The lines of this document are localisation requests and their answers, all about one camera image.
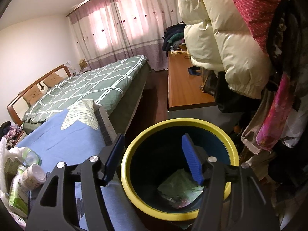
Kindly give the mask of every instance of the beige pillow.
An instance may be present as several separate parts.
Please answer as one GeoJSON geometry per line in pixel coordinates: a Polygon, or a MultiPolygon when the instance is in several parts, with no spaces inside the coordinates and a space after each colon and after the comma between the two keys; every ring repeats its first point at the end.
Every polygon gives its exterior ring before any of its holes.
{"type": "Polygon", "coordinates": [[[38,88],[38,86],[34,85],[31,89],[29,89],[23,96],[23,99],[33,106],[39,99],[43,97],[42,91],[38,88]]]}
{"type": "Polygon", "coordinates": [[[46,84],[48,88],[52,88],[58,83],[62,82],[64,79],[57,75],[56,72],[53,72],[50,76],[48,76],[43,82],[46,84]]]}

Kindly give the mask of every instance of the wooden desk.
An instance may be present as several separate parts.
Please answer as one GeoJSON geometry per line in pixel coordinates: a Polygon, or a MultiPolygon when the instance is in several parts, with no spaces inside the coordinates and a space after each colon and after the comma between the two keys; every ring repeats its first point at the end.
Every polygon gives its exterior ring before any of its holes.
{"type": "Polygon", "coordinates": [[[169,104],[168,110],[183,110],[215,105],[213,96],[200,90],[201,76],[188,73],[192,66],[187,54],[168,54],[169,104]]]}

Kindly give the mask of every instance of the bed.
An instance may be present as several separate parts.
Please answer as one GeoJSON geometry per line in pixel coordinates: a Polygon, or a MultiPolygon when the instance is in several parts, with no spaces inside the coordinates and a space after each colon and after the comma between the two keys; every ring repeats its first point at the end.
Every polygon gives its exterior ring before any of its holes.
{"type": "Polygon", "coordinates": [[[93,99],[103,106],[116,133],[126,133],[139,104],[150,66],[143,55],[111,63],[102,68],[72,77],[63,64],[36,80],[7,106],[12,120],[24,125],[29,134],[51,116],[81,99],[93,99]],[[44,79],[56,72],[65,78],[47,89],[44,79]],[[23,99],[34,85],[44,93],[33,106],[23,99]]]}
{"type": "MultiPolygon", "coordinates": [[[[60,161],[68,166],[82,163],[98,155],[115,139],[116,133],[105,109],[95,109],[92,99],[81,99],[51,116],[16,146],[27,146],[35,151],[42,159],[42,169],[49,174],[60,161]]],[[[30,212],[34,210],[39,191],[40,188],[31,191],[30,212]]],[[[101,187],[101,192],[115,231],[147,231],[125,195],[117,174],[106,187],[101,187]]],[[[76,182],[75,203],[79,226],[89,230],[82,202],[81,183],[76,182]]]]}

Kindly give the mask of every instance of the pile of clothes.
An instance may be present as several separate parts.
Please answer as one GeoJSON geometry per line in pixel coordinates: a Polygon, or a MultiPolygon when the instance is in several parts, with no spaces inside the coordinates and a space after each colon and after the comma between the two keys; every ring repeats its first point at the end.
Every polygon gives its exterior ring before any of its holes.
{"type": "Polygon", "coordinates": [[[0,139],[4,137],[7,139],[6,148],[9,150],[10,148],[15,146],[17,137],[21,132],[22,127],[19,127],[17,124],[12,125],[10,121],[4,122],[0,127],[0,139]]]}
{"type": "Polygon", "coordinates": [[[166,51],[166,56],[170,50],[179,50],[180,44],[185,42],[184,40],[184,28],[186,24],[180,22],[178,24],[172,25],[166,28],[165,35],[163,36],[164,44],[162,47],[163,51],[166,51]]]}

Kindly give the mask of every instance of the cream puffer jacket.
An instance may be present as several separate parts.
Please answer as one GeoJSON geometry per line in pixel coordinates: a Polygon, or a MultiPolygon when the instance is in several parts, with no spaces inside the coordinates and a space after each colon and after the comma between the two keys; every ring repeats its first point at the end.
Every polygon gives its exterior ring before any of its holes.
{"type": "Polygon", "coordinates": [[[271,62],[232,0],[178,0],[184,38],[195,66],[225,71],[229,88],[261,98],[271,62]]]}

